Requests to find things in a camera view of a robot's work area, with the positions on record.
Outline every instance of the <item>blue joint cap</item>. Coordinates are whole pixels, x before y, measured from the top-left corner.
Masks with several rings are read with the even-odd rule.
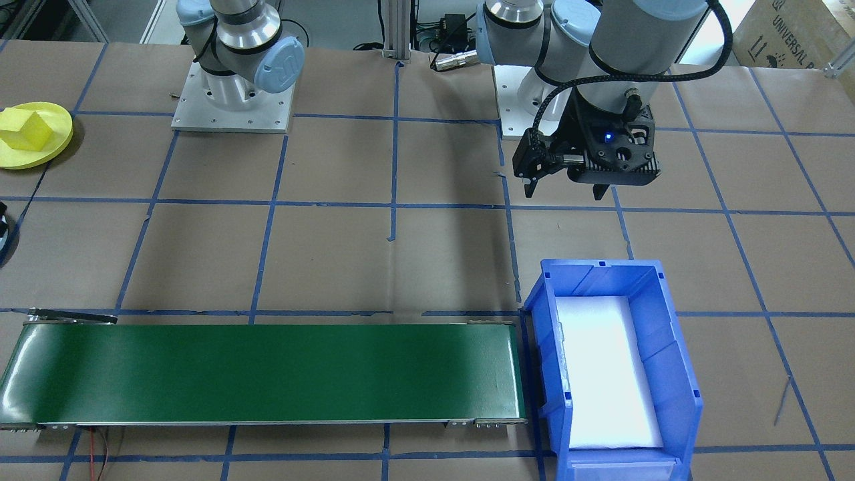
[[[565,35],[587,47],[599,21],[599,10],[585,0],[555,0],[552,19]]]
[[[648,15],[665,21],[684,21],[704,13],[705,0],[633,0]]]
[[[178,0],[175,11],[182,27],[192,27],[214,18],[214,9],[209,0]]]
[[[268,50],[252,83],[265,92],[284,92],[297,81],[305,60],[303,44],[296,37],[285,37]]]

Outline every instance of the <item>cable connector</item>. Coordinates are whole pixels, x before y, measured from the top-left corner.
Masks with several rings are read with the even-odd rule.
[[[446,70],[468,67],[469,65],[477,65],[479,63],[481,63],[481,60],[478,59],[478,51],[469,50],[438,60],[436,62],[436,71],[444,72]]]

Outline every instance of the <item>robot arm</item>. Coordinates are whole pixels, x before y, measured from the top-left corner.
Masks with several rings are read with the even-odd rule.
[[[665,75],[708,5],[725,32],[719,61],[701,73]],[[551,9],[541,0],[488,1],[478,19],[482,62],[534,66],[543,92],[551,90],[535,102],[533,128],[514,154],[514,175],[527,197],[539,179],[563,169],[572,181],[594,184],[597,200],[609,185],[656,179],[648,103],[658,82],[714,74],[732,38],[717,0],[610,0],[601,12],[584,0],[555,0]],[[556,101],[552,111],[563,113],[557,130],[545,136],[537,127]]]
[[[179,0],[176,10],[196,59],[173,128],[284,131],[276,105],[290,106],[305,54],[279,12],[264,0]]]

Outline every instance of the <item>white foam insert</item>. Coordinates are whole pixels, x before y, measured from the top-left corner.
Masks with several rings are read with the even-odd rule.
[[[559,297],[571,448],[661,448],[626,297]]]

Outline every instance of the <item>yellow disc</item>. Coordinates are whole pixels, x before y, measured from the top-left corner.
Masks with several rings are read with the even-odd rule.
[[[50,102],[30,102],[16,109],[34,110],[48,124],[53,134],[40,151],[20,151],[0,140],[0,169],[29,169],[51,160],[68,146],[74,133],[71,115],[60,105]]]

